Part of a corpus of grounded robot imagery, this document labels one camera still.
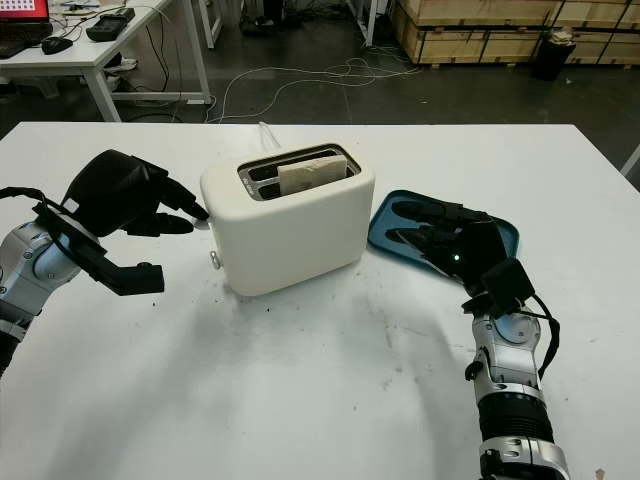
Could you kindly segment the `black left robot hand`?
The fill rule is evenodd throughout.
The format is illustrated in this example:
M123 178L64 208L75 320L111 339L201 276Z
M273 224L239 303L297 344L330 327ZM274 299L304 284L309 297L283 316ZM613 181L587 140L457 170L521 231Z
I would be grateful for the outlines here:
M73 179L62 200L64 209L99 238L117 230L145 237L193 231L191 221L160 212L161 205L199 221L209 218L196 196L167 170L113 149L92 159Z

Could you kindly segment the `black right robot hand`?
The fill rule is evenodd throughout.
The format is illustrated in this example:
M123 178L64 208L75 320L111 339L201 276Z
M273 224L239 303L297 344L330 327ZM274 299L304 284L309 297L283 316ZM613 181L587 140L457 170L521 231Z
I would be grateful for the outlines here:
M481 276L507 258L498 226L485 212L441 200L396 201L392 211L419 226L389 229L386 236L418 251L471 297L484 291Z

